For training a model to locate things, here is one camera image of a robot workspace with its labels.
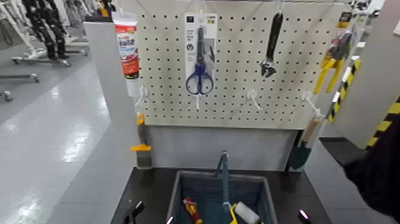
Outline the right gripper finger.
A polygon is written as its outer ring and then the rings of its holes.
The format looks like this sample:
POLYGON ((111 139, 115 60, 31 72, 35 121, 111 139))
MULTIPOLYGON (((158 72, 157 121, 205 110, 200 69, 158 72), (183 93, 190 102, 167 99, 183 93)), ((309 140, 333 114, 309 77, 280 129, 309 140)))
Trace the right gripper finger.
POLYGON ((303 209, 298 210, 298 219, 302 224, 311 224, 310 217, 303 209))

